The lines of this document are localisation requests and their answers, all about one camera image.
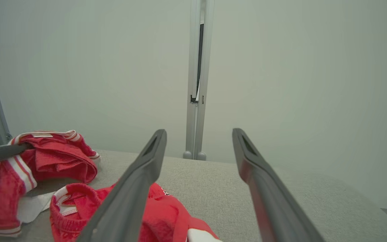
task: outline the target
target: table surface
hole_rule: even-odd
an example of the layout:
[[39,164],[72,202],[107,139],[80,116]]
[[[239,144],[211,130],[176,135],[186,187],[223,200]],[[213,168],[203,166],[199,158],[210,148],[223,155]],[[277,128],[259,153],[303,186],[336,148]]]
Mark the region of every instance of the table surface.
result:
[[[108,187],[137,154],[98,150],[101,171],[90,183]],[[275,172],[329,242],[387,241],[387,215],[342,181],[329,176],[274,167]],[[72,179],[42,182],[28,196],[56,191]],[[249,187],[235,164],[165,157],[158,184],[178,198],[189,213],[207,222],[223,242],[260,241]],[[49,211],[22,226],[20,237],[0,241],[51,242]]]

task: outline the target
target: white wall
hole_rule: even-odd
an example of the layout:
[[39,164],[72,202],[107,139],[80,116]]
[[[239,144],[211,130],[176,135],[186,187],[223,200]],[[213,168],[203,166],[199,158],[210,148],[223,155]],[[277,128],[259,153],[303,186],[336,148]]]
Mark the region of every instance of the white wall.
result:
[[0,98],[13,135],[81,133],[139,152],[155,130],[185,151],[189,0],[0,0]]
[[387,208],[387,1],[216,1],[207,160],[235,162],[234,127]]

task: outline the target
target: gray fabric tabletop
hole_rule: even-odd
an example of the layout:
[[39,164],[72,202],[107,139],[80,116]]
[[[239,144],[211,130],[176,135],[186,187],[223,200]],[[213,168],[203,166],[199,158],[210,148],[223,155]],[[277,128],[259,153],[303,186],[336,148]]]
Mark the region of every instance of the gray fabric tabletop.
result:
[[[120,178],[137,154],[98,150],[101,168],[90,183],[108,187]],[[158,184],[178,198],[192,216],[203,219],[223,242],[260,241],[249,187],[235,164],[165,157]],[[345,183],[328,176],[274,167],[281,180],[329,242],[387,242],[387,215]],[[28,196],[56,191],[76,182],[40,183]],[[0,241],[51,242],[49,211],[22,226],[20,237]]]

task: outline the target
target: red garment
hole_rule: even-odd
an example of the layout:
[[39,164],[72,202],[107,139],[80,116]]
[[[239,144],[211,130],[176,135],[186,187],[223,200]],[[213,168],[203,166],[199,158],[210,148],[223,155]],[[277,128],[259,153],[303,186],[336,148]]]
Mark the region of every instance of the red garment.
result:
[[30,143],[35,149],[0,162],[0,236],[20,235],[18,201],[37,181],[70,177],[89,183],[97,174],[91,158],[98,160],[98,153],[74,130],[24,133],[9,144],[18,143]]
[[[55,242],[74,242],[113,187],[94,190],[85,184],[70,184],[58,190],[50,204],[50,222]],[[178,199],[156,183],[149,189],[138,240],[220,241],[204,221],[191,217]]]

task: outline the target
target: white partition panel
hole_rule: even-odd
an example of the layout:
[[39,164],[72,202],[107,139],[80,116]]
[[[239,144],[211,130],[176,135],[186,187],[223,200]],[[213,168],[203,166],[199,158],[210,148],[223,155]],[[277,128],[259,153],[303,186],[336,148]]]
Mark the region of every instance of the white partition panel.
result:
[[387,1],[216,1],[207,160],[235,162],[234,127],[387,208]]
[[166,155],[186,138],[190,0],[0,1],[0,98],[12,135],[75,129],[97,149]]

